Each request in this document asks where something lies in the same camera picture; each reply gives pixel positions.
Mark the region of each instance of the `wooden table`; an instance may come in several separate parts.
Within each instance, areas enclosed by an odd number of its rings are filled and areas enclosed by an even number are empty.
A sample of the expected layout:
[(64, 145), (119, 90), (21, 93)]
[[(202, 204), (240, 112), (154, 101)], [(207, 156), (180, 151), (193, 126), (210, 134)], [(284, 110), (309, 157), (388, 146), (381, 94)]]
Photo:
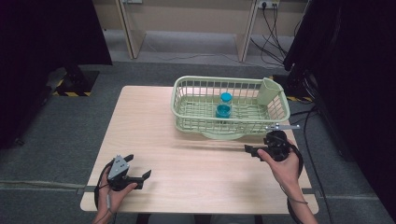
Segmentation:
[[(129, 176), (152, 170), (143, 189), (133, 190), (119, 212), (191, 214), (288, 214), (286, 196), (269, 166), (251, 158), (244, 144), (263, 146), (262, 136), (233, 141), (182, 133), (171, 112), (172, 87), (122, 89), (87, 189), (96, 185), (105, 165), (120, 154), (134, 154)], [(288, 138), (294, 141), (291, 131)], [(300, 185), (313, 213), (318, 203), (303, 170)], [(92, 190), (81, 209), (96, 211)]]

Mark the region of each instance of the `green dish rack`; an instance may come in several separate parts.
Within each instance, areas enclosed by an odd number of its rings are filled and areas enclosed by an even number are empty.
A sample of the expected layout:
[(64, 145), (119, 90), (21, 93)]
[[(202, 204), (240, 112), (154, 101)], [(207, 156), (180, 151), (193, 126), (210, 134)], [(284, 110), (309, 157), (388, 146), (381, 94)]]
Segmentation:
[[(227, 119), (216, 118), (216, 107), (223, 92), (233, 96), (231, 116)], [(219, 140), (265, 135), (267, 127), (290, 117), (283, 88), (266, 77), (181, 77), (172, 91), (171, 108), (180, 131)]]

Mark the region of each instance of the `gray carpet floor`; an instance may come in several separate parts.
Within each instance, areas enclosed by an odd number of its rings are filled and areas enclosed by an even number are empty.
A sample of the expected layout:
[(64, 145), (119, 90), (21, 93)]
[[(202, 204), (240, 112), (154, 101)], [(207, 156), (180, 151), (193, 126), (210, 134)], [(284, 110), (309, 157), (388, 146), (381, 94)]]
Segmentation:
[[(114, 63), (81, 69), (100, 71), (92, 95), (51, 96), (22, 137), (25, 144), (0, 151), (0, 223), (91, 222), (94, 213), (79, 208), (79, 189), (88, 182), (123, 86), (173, 86), (182, 76), (263, 78), (286, 74), (281, 69), (254, 66), (177, 63)], [(49, 84), (56, 86), (63, 75), (62, 70), (53, 72)], [(313, 106), (289, 104), (291, 113)], [(305, 128), (309, 148), (304, 129), (294, 134), (317, 194), (319, 223), (331, 223), (329, 211), (332, 223), (394, 223), (357, 164), (339, 155), (321, 115), (312, 114), (304, 127), (305, 116), (292, 116), (290, 122)], [(116, 223), (134, 223), (134, 219), (135, 214), (119, 214)], [(263, 223), (293, 221), (289, 216), (273, 215), (263, 216)]]

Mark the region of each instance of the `black strap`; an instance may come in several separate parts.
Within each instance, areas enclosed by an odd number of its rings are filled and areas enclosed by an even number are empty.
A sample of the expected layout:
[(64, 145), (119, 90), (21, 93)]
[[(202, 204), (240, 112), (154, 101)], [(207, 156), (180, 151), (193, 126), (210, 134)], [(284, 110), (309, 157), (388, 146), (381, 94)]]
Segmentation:
[(100, 185), (100, 182), (101, 182), (101, 180), (102, 180), (102, 176), (103, 176), (103, 174), (105, 173), (105, 170), (107, 169), (107, 167), (113, 165), (113, 162), (114, 162), (114, 159), (111, 160), (111, 162), (109, 162), (109, 163), (105, 166), (105, 168), (103, 168), (102, 173), (99, 175), (98, 183), (96, 184), (95, 190), (93, 191), (96, 209), (98, 208), (99, 189), (100, 189), (100, 188), (99, 188), (99, 185)]
[[(299, 160), (298, 162), (298, 177), (300, 177), (301, 172), (303, 171), (304, 167), (304, 160), (303, 160), (303, 155), (301, 154), (300, 150), (295, 146), (295, 145), (290, 145), (291, 149), (294, 151), (294, 153), (297, 155), (297, 158)], [(291, 218), (297, 223), (297, 224), (303, 224), (303, 222), (297, 218), (296, 214), (293, 211), (293, 208), (291, 207), (289, 199), (287, 199), (288, 203), (288, 210)]]

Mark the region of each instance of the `hazard tape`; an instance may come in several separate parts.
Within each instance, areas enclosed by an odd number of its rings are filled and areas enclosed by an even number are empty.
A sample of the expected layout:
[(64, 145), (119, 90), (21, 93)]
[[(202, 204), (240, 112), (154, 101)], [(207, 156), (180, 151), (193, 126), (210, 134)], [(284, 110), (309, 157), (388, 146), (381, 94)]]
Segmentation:
[(54, 96), (90, 96), (91, 95), (90, 91), (63, 91), (62, 90), (63, 82), (64, 82), (63, 79), (59, 81), (52, 95)]
[(295, 97), (295, 96), (286, 96), (290, 101), (301, 101), (301, 102), (313, 102), (311, 97)]

